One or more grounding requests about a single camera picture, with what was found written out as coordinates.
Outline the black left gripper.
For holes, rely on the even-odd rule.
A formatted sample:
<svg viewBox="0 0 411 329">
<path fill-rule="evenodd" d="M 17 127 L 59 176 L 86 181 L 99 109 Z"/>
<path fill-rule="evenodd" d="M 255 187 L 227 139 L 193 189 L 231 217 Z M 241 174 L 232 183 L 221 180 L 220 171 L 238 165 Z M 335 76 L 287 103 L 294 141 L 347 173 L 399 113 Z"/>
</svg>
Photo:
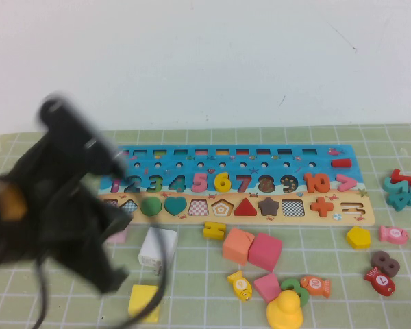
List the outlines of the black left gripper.
<svg viewBox="0 0 411 329">
<path fill-rule="evenodd" d="M 124 231 L 131 216 L 99 199 L 82 183 L 107 173 L 107 146 L 42 137 L 0 175 L 0 257 L 52 255 L 100 294 L 118 291 L 128 277 L 114 268 L 101 242 Z"/>
</svg>

